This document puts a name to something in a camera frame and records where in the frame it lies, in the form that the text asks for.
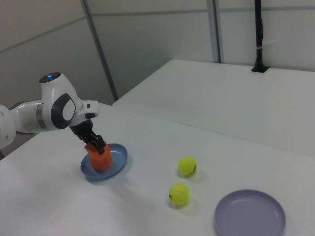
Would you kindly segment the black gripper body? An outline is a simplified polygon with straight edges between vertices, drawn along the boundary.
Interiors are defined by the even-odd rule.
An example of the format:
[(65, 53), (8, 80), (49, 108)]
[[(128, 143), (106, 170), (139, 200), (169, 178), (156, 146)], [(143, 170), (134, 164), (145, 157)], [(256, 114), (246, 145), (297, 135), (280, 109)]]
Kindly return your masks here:
[(93, 136), (93, 122), (88, 119), (78, 125), (70, 126), (71, 131), (79, 138), (79, 139), (88, 139)]

